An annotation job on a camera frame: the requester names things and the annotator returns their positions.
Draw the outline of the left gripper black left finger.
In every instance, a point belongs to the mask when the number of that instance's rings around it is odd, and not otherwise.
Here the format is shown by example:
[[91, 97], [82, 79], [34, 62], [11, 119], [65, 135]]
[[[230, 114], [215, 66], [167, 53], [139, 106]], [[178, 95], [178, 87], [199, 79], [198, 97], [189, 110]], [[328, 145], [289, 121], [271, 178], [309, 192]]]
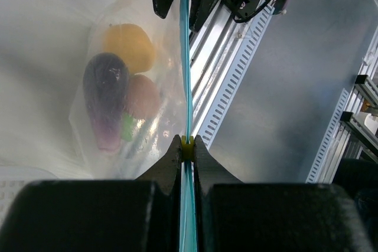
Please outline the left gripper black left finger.
[[182, 147], [134, 180], [27, 184], [1, 227], [2, 251], [177, 251]]

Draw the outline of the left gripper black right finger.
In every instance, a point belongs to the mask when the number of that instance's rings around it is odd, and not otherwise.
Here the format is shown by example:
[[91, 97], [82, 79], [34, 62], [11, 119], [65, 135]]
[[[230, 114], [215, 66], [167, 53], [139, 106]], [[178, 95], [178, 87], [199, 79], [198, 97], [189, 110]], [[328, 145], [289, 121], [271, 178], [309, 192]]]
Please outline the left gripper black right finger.
[[194, 139], [200, 251], [373, 251], [353, 200], [333, 184], [244, 183]]

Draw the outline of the yellow toy lemon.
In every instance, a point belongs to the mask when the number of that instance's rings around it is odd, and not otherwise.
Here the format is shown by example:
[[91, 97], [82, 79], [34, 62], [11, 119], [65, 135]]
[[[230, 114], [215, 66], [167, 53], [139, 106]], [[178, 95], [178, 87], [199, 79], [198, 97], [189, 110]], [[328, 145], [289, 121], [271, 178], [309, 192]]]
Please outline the yellow toy lemon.
[[131, 74], [149, 71], [155, 62], [156, 51], [147, 33], [135, 24], [109, 27], [103, 34], [103, 51], [120, 57]]

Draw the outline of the green toy vegetable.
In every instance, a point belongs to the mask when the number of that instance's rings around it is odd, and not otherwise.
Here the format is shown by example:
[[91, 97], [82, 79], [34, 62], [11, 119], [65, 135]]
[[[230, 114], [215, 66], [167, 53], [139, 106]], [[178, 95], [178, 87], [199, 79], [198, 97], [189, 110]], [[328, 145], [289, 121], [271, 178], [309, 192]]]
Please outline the green toy vegetable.
[[122, 133], [121, 139], [126, 142], [131, 142], [133, 140], [133, 132], [138, 123], [138, 119], [132, 117], [128, 113], [123, 114], [122, 118]]

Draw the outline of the purple toy eggplant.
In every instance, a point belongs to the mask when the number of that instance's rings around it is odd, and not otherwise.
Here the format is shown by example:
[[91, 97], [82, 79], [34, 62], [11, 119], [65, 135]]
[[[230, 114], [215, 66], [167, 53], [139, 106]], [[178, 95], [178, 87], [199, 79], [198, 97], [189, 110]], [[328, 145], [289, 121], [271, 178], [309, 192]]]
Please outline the purple toy eggplant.
[[104, 152], [120, 147], [128, 81], [129, 70], [114, 53], [96, 54], [85, 68], [82, 86], [86, 110], [97, 147]]

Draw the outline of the peach coloured egg toy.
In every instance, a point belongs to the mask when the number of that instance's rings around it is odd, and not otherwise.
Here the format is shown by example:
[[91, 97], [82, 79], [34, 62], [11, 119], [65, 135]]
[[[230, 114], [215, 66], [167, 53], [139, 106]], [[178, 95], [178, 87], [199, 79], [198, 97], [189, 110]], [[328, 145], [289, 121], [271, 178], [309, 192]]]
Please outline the peach coloured egg toy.
[[136, 74], [129, 80], [125, 112], [136, 119], [152, 119], [159, 112], [160, 95], [157, 85], [147, 76]]

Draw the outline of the clear zip top bag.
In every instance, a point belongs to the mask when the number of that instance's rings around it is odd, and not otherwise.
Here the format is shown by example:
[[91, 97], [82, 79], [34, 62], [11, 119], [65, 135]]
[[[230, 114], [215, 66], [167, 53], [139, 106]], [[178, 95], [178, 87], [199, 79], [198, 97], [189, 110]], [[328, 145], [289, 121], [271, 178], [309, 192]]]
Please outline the clear zip top bag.
[[69, 121], [91, 180], [82, 251], [197, 251], [190, 0], [116, 0], [94, 22]]

